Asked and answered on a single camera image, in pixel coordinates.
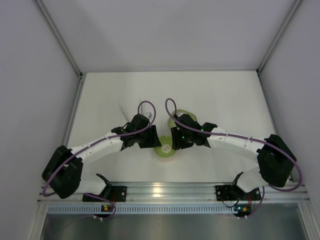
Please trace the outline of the green round lid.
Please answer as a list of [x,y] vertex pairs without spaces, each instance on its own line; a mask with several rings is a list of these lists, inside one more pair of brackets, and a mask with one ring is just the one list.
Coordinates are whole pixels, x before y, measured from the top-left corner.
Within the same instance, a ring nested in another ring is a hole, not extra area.
[[169,160],[176,154],[173,149],[173,139],[171,136],[162,135],[159,137],[160,146],[153,148],[155,154],[162,160]]

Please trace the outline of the metal serving tongs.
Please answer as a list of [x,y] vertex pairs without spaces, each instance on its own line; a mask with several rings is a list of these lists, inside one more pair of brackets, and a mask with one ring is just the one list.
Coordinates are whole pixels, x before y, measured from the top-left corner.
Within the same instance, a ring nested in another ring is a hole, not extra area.
[[[123,114],[125,120],[130,122],[132,120],[131,115],[128,113],[127,109],[123,105],[118,106],[120,112]],[[134,112],[135,114],[144,114],[144,106],[142,100],[140,100],[137,110]]]

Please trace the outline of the round steel lunch box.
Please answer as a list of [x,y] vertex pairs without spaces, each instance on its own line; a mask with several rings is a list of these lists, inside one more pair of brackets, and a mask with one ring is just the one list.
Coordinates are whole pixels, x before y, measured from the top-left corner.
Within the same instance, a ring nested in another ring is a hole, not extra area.
[[161,163],[170,163],[175,159],[175,156],[169,156],[169,157],[156,156],[156,159]]

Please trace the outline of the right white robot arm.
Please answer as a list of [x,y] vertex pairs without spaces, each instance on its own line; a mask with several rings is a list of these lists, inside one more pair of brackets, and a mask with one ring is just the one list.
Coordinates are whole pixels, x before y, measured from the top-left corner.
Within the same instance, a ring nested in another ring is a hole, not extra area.
[[170,129],[174,150],[193,145],[204,146],[234,153],[257,164],[248,171],[238,173],[230,185],[231,194],[237,198],[264,186],[283,188],[297,161],[283,139],[276,134],[263,139],[240,136],[213,123],[200,125],[187,113],[174,114],[172,120],[175,124]]

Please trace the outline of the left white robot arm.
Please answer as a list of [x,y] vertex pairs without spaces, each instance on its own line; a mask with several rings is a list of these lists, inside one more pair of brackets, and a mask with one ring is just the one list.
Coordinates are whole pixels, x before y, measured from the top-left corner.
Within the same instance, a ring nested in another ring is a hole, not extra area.
[[59,146],[42,172],[45,186],[42,195],[51,188],[54,194],[66,199],[81,193],[86,202],[91,199],[108,199],[112,184],[102,173],[90,176],[87,168],[103,157],[121,152],[138,144],[141,149],[161,146],[152,113],[136,114],[125,126],[113,128],[106,135],[83,145],[68,148]]

